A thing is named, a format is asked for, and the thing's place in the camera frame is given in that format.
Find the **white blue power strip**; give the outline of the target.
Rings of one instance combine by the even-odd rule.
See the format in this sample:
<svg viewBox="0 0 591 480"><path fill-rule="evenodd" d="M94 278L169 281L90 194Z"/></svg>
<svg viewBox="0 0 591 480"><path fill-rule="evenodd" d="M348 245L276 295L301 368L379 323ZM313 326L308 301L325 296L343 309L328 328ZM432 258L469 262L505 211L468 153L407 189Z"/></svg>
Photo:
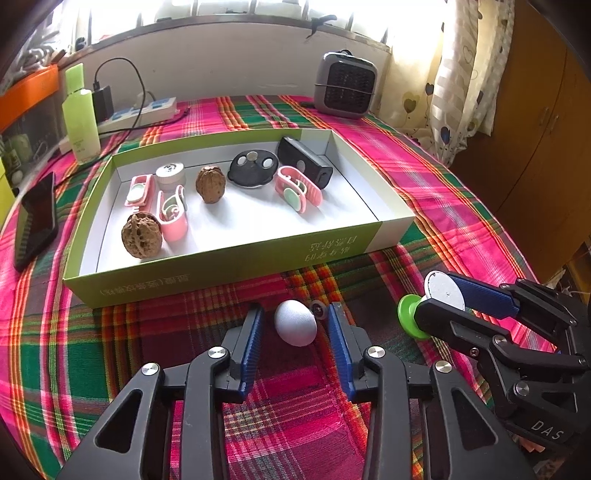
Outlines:
<svg viewBox="0 0 591 480"><path fill-rule="evenodd" d="M127 130L132 126L144 127L172 119L179 112L177 99L169 97L150 102L142 109L128 108L114 112L110 118L97 125L100 135Z"/></svg>

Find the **wooden cabinet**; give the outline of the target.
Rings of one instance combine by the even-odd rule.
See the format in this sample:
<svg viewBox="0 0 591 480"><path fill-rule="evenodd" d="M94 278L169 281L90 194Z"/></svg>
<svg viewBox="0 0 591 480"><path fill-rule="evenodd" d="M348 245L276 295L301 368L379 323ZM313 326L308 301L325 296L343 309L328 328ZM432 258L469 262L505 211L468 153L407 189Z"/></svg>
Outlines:
<svg viewBox="0 0 591 480"><path fill-rule="evenodd" d="M590 235L590 79L527 1L515 5L493 130L471 138L452 170L542 282Z"/></svg>

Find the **brown walnut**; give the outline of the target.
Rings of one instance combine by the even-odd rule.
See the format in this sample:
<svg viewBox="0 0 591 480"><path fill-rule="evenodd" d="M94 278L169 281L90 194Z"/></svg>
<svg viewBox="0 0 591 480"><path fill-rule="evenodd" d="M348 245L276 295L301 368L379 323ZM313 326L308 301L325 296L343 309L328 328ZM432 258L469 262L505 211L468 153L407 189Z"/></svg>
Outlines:
<svg viewBox="0 0 591 480"><path fill-rule="evenodd" d="M134 258L155 257L162 246L160 223L148 212L131 214L121 229L121 241L125 250Z"/></svg>
<svg viewBox="0 0 591 480"><path fill-rule="evenodd" d="M221 168L212 165L202 167L195 180L195 190L207 204L214 204L221 200L225 185L226 180Z"/></svg>

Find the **black charger plug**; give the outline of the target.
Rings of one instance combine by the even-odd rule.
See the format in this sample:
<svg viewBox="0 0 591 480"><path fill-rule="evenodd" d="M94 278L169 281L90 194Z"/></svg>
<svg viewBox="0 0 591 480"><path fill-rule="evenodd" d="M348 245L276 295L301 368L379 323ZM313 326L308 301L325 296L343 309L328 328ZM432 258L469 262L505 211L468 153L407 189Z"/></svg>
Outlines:
<svg viewBox="0 0 591 480"><path fill-rule="evenodd" d="M93 83L92 101L97 123L102 123L113 115L114 106L109 85L101 87L99 82L95 81Z"/></svg>

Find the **yellow shoe box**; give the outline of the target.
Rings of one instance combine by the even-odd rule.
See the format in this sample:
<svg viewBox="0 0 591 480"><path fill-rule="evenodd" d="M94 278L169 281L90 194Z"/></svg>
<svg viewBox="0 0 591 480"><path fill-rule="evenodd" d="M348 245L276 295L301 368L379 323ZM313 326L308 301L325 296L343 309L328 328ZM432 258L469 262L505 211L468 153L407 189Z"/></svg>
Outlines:
<svg viewBox="0 0 591 480"><path fill-rule="evenodd" d="M0 161L0 228L3 227L14 201L15 196L6 177L3 162Z"/></svg>

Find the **white ball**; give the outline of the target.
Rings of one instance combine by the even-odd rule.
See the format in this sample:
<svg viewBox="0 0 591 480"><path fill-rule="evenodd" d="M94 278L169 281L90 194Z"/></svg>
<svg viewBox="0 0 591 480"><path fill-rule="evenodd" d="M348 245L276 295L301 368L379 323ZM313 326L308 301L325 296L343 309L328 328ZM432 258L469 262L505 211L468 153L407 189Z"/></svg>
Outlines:
<svg viewBox="0 0 591 480"><path fill-rule="evenodd" d="M297 300L287 300L277 306L274 327L284 342L295 347L310 345L318 333L314 314Z"/></svg>

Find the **black round disc with holes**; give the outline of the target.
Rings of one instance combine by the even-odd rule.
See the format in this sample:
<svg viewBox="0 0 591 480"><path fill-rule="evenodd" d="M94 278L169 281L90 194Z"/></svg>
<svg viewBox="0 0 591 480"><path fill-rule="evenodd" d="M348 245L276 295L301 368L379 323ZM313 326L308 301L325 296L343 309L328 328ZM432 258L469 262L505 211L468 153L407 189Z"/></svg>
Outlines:
<svg viewBox="0 0 591 480"><path fill-rule="evenodd" d="M273 152L261 149L243 151L229 165L228 180L242 188L259 188L269 184L279 168Z"/></svg>

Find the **small grey wheel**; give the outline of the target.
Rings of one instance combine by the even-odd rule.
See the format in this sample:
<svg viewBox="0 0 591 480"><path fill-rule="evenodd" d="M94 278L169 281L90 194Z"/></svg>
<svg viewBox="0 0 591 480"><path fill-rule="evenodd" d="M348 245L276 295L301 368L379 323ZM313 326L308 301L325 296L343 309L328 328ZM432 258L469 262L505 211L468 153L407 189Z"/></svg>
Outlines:
<svg viewBox="0 0 591 480"><path fill-rule="evenodd" d="M317 320L327 319L328 307L321 300L312 300L310 309L311 309L311 313L314 314L315 319L317 319Z"/></svg>

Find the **black rectangular device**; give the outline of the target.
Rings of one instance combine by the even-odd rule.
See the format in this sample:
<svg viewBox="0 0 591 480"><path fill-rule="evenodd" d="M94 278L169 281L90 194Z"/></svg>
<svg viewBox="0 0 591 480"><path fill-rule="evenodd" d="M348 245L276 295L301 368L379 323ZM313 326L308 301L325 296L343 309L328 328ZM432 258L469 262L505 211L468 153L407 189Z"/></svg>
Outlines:
<svg viewBox="0 0 591 480"><path fill-rule="evenodd" d="M294 167L307 176L319 190L324 190L332 179L332 166L325 164L318 154L293 137L283 136L280 139L276 156L281 165Z"/></svg>

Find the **pink small clip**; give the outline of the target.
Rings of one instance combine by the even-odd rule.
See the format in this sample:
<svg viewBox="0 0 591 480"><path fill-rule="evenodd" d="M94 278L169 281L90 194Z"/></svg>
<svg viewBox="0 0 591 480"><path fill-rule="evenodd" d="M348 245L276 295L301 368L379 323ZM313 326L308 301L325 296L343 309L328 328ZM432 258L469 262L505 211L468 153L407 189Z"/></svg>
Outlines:
<svg viewBox="0 0 591 480"><path fill-rule="evenodd" d="M291 166L281 166L276 171L274 189L298 214L304 214L308 205L322 205L322 191L304 173Z"/></svg>

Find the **white round jar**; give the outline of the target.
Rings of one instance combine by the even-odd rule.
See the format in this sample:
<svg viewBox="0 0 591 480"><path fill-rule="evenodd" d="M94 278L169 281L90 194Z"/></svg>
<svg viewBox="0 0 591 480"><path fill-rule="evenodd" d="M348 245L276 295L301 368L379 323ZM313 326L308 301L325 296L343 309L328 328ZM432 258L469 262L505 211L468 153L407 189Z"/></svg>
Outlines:
<svg viewBox="0 0 591 480"><path fill-rule="evenodd" d="M170 162L158 167L155 171L158 188L162 191L172 191L177 185L185 183L185 167L181 162Z"/></svg>

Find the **pink clip with mint pad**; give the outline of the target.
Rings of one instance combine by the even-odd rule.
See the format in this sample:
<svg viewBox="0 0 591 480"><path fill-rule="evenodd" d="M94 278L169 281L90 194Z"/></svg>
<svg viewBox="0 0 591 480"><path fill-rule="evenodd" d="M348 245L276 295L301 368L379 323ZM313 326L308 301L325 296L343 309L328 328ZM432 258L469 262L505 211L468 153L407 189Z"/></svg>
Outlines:
<svg viewBox="0 0 591 480"><path fill-rule="evenodd" d="M153 184L154 178L152 174L134 176L131 179L124 206L137 209L147 208L152 199Z"/></svg>

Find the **black clip on windowsill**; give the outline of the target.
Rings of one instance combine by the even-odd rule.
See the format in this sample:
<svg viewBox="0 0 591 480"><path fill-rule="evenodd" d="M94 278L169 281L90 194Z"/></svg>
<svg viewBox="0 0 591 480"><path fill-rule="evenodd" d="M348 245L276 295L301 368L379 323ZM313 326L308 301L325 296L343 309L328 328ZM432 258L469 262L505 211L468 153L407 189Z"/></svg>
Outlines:
<svg viewBox="0 0 591 480"><path fill-rule="evenodd" d="M312 17L311 18L311 32L310 32L310 34L308 34L307 37L305 37L305 39L308 40L312 36L314 36L315 33L318 32L318 28L320 28L321 26L324 26L328 22L337 21L337 20L338 20L338 17L335 15L325 15L325 16L321 16L321 17Z"/></svg>

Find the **pink curved clip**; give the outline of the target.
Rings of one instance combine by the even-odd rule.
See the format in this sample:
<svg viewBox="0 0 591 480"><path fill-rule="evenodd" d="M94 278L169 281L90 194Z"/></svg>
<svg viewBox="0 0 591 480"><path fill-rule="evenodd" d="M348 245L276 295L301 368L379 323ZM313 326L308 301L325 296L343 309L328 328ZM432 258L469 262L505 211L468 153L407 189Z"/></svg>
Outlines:
<svg viewBox="0 0 591 480"><path fill-rule="evenodd" d="M177 185L173 192L166 193L162 190L158 192L157 219L167 243L183 239L188 230L184 191L183 185Z"/></svg>

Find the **orange plastic tray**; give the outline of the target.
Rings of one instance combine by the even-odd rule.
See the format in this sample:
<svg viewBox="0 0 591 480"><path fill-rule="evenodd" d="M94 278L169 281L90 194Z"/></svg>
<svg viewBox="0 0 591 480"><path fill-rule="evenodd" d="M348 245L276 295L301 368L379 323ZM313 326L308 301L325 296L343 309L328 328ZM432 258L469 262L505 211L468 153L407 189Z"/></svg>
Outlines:
<svg viewBox="0 0 591 480"><path fill-rule="evenodd" d="M58 89L57 65L39 70L10 87L0 100L0 132Z"/></svg>

